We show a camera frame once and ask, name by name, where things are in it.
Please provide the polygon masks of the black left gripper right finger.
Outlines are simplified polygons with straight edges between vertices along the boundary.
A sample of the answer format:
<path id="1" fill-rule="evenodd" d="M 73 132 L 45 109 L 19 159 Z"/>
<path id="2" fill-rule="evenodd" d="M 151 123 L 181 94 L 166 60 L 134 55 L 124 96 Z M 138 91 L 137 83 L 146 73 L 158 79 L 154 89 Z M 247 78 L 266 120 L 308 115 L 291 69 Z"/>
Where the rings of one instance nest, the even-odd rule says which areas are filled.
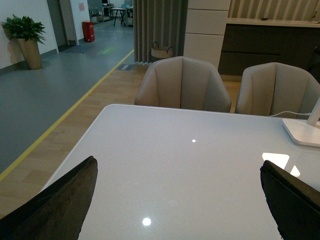
<path id="1" fill-rule="evenodd" d="M 261 187 L 284 240 L 320 238 L 320 192 L 273 162 L 260 168 Z"/>

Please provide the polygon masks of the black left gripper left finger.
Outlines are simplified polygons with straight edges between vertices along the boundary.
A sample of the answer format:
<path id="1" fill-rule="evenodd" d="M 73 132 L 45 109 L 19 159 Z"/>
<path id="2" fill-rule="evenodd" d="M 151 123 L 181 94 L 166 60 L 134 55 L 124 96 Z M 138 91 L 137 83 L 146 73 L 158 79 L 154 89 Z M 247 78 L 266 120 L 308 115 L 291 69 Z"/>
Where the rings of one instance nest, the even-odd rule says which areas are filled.
<path id="1" fill-rule="evenodd" d="M 89 156 L 0 220 L 2 240 L 76 240 L 94 195 L 98 162 Z"/>

